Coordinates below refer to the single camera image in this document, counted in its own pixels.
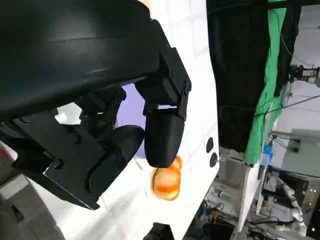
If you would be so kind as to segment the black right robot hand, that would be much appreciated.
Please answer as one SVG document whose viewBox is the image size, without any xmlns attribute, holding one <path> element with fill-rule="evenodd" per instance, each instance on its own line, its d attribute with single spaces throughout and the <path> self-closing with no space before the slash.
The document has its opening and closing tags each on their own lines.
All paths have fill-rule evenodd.
<svg viewBox="0 0 320 240">
<path fill-rule="evenodd" d="M 154 222 L 150 231 L 143 240 L 174 240 L 174 235 L 170 225 Z"/>
</svg>

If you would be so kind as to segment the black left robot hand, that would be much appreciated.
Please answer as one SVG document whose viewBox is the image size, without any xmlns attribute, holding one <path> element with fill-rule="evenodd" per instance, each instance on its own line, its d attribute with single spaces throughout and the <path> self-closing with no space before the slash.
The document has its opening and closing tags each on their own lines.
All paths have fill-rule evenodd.
<svg viewBox="0 0 320 240">
<path fill-rule="evenodd" d="M 192 83 L 138 0 L 0 3 L 0 140 L 12 166 L 90 210 L 141 145 L 169 167 Z"/>
</svg>

